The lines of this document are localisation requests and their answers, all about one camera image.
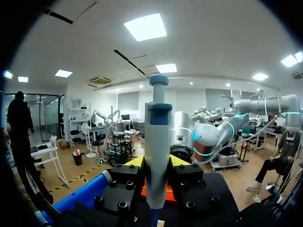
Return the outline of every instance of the trash bin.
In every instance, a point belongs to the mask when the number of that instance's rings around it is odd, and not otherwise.
[[[83,164],[82,154],[80,154],[80,155],[78,155],[78,156],[72,155],[72,157],[74,158],[74,161],[75,161],[76,166],[80,166],[80,165]]]

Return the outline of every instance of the person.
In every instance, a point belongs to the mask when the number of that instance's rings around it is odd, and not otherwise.
[[[256,177],[257,183],[247,188],[249,192],[259,192],[263,179],[268,170],[277,170],[283,173],[283,182],[288,178],[289,172],[294,162],[295,154],[300,145],[300,132],[285,131],[283,132],[274,155],[264,161],[264,164]],[[282,149],[280,157],[275,158]]]
[[[32,202],[38,209],[41,209],[39,207],[39,203],[37,202],[37,196],[28,182],[26,170],[32,176],[35,184],[45,199],[50,203],[53,203],[53,197],[51,194],[49,194],[48,190],[40,180],[39,174],[31,157],[29,142],[31,128],[33,128],[33,122],[31,119],[30,110],[24,103],[23,93],[18,91],[15,95],[15,100],[9,104],[7,129],[11,138],[11,149],[19,176]]]

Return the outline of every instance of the blue cap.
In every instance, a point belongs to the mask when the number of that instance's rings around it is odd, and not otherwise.
[[[169,79],[163,75],[154,75],[150,77],[150,85],[153,86],[154,83],[163,83],[165,86],[169,84]]]

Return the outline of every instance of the glass wall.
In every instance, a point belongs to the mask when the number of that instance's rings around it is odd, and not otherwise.
[[[15,99],[15,94],[6,94],[3,98],[2,125],[6,128],[9,104]],[[29,136],[31,146],[49,141],[51,135],[60,138],[59,132],[59,96],[24,94],[33,122],[32,134]]]

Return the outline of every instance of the sneaker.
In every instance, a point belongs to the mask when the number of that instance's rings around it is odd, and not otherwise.
[[[259,192],[261,189],[262,184],[260,183],[256,183],[253,186],[248,187],[246,190],[249,192]]]

